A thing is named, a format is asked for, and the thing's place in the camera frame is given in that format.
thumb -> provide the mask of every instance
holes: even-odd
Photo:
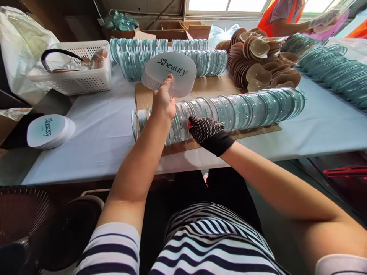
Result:
[[[173,82],[173,75],[169,74],[168,77],[162,83],[162,85],[159,87],[159,90],[162,90],[164,92],[168,92],[169,88],[172,85],[172,82]]]
[[[195,138],[195,133],[196,133],[196,130],[194,127],[191,127],[189,130],[190,134],[192,135],[193,138]]]

hand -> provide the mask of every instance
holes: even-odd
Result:
[[[158,91],[153,92],[152,115],[166,117],[172,121],[176,114],[176,101],[170,97],[168,90],[173,82],[173,75],[169,74]]]
[[[224,131],[224,126],[213,118],[190,116],[190,134],[201,147],[220,157],[234,140]]]
[[[315,32],[314,32],[313,28],[310,28],[310,29],[307,29],[307,30],[301,31],[300,33],[313,34],[313,33],[315,33]]]

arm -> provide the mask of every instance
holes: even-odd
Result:
[[[141,235],[146,196],[176,112],[175,100],[168,95],[172,79],[170,74],[154,92],[152,114],[117,172],[97,227],[123,222]]]
[[[273,27],[274,36],[290,36],[297,32],[304,32],[309,29],[311,21],[297,23],[297,24],[287,24],[286,19],[274,20],[271,25]]]
[[[278,212],[296,221],[312,267],[329,254],[367,257],[367,231],[307,182],[237,142],[221,158]]]

dotted work glove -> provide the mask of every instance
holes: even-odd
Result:
[[[190,134],[201,147],[220,157],[234,140],[223,129],[224,126],[213,118],[190,116]]]

table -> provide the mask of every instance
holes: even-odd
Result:
[[[41,153],[22,184],[71,183],[113,178],[133,146],[131,112],[135,83],[119,66],[111,91],[79,96],[67,117],[76,124],[72,138]],[[272,161],[367,149],[367,117],[304,76],[299,88],[303,112],[280,123],[281,131],[237,140]],[[166,155],[156,174],[226,167],[203,148]]]

